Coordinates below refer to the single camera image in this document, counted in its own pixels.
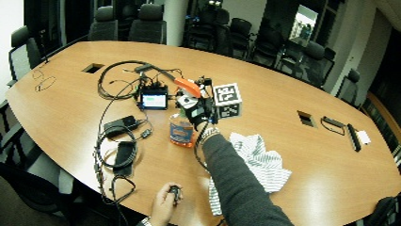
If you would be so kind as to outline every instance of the plastic bottle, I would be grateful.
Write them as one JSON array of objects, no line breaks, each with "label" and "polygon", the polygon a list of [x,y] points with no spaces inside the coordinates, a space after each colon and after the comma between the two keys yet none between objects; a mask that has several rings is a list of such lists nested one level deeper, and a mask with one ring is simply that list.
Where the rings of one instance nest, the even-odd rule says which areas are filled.
[{"label": "plastic bottle", "polygon": [[195,129],[191,124],[185,112],[180,109],[180,113],[171,116],[171,141],[181,147],[191,148],[195,144]]}]

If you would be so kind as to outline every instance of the small screen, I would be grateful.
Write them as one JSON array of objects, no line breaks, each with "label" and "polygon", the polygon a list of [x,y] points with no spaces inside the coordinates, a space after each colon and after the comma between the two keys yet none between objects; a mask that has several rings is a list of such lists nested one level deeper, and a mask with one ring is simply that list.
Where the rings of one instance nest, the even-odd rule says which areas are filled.
[{"label": "small screen", "polygon": [[143,94],[141,101],[144,108],[167,109],[167,96],[163,94]]}]

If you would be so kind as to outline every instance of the wooden table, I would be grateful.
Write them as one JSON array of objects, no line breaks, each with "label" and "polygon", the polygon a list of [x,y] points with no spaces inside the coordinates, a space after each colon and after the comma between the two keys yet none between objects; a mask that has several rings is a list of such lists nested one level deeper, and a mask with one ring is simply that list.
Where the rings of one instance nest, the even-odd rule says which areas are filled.
[{"label": "wooden table", "polygon": [[[12,111],[32,139],[55,162],[93,190],[97,180],[93,170],[93,150],[97,126],[108,100],[97,95],[97,79],[107,66],[124,60],[141,60],[163,69],[181,69],[185,78],[205,75],[213,85],[239,83],[243,96],[243,115],[221,120],[225,137],[231,132],[245,136],[260,134],[268,150],[283,156],[284,168],[292,175],[272,200],[284,208],[296,225],[344,225],[372,213],[377,201],[401,190],[401,176],[393,163],[385,140],[360,111],[328,93],[260,66],[235,58],[180,47],[117,41],[80,42],[39,65],[45,77],[55,76],[53,85],[35,91],[39,84],[28,73],[7,93]],[[105,65],[95,73],[83,70],[91,64]],[[115,94],[127,85],[112,80],[133,81],[137,74],[127,73],[137,65],[113,68],[105,77],[105,89]],[[159,77],[176,86],[165,76]],[[168,110],[148,111],[155,133],[137,143],[139,155],[132,180],[136,193],[123,204],[149,215],[152,199],[168,181],[184,186],[184,201],[172,223],[179,225],[216,225],[220,218],[211,213],[208,202],[209,175],[196,161],[193,150],[169,142]],[[315,127],[301,123],[300,112],[311,115]],[[104,122],[128,115],[144,119],[132,100],[116,101]],[[348,135],[332,133],[320,123],[324,117],[350,123],[368,132],[372,143],[361,152],[352,149]],[[147,127],[135,131],[136,137]],[[105,142],[103,150],[116,143]],[[107,182],[112,173],[107,170]],[[117,195],[129,189],[117,183]]]}]

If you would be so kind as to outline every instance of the electronic device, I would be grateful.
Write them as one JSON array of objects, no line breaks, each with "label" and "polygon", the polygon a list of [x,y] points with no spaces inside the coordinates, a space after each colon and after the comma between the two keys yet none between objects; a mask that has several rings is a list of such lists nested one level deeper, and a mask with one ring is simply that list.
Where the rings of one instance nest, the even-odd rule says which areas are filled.
[{"label": "electronic device", "polygon": [[116,121],[111,121],[104,124],[104,133],[105,137],[116,137],[121,134],[127,133],[127,128],[129,130],[137,129],[139,123],[133,116],[127,116],[123,119],[119,119]]},{"label": "electronic device", "polygon": [[324,116],[324,121],[325,121],[326,123],[329,123],[329,124],[332,124],[332,125],[340,127],[340,128],[344,127],[344,124],[342,124],[342,123],[340,123],[340,122],[336,121],[334,119],[330,119],[328,116]]},{"label": "electronic device", "polygon": [[360,140],[358,140],[358,136],[356,136],[353,126],[350,124],[348,124],[348,133],[349,133],[349,136],[350,136],[350,142],[352,142],[353,150],[356,152],[360,152],[361,143],[360,143]]},{"label": "electronic device", "polygon": [[176,195],[175,201],[180,200],[180,188],[177,186],[171,186],[171,190],[168,193],[175,193]]},{"label": "electronic device", "polygon": [[137,156],[136,143],[133,141],[119,142],[115,165],[117,166],[120,164],[124,164],[124,162],[128,161],[129,158],[132,159],[127,162],[127,164],[124,164],[124,166],[113,168],[115,175],[129,176],[133,173],[133,161],[136,159],[136,156]]},{"label": "electronic device", "polygon": [[168,87],[144,88],[140,93],[143,109],[165,110],[168,108]]}]

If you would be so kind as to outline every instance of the striped cloth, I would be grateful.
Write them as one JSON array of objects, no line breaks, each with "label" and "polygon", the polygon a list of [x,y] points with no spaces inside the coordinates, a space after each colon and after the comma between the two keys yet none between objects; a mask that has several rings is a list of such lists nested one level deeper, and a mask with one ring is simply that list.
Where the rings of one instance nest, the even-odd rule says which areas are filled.
[{"label": "striped cloth", "polygon": [[[280,191],[292,171],[283,169],[283,159],[279,153],[276,151],[265,151],[263,137],[260,135],[244,137],[232,133],[229,141],[264,186],[264,191],[269,193]],[[221,215],[221,202],[213,178],[211,178],[209,182],[209,202],[213,216]]]}]

